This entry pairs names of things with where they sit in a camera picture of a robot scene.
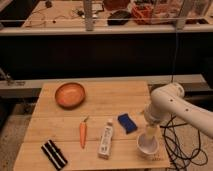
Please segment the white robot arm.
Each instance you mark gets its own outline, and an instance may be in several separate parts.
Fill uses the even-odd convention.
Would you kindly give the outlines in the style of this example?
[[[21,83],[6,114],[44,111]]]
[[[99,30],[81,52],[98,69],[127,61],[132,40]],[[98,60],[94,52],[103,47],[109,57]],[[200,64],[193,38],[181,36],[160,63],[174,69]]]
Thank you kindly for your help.
[[[184,88],[179,83],[154,89],[150,103],[144,109],[145,120],[149,125],[158,125],[166,114],[174,114],[213,139],[213,112],[185,101],[184,95]]]

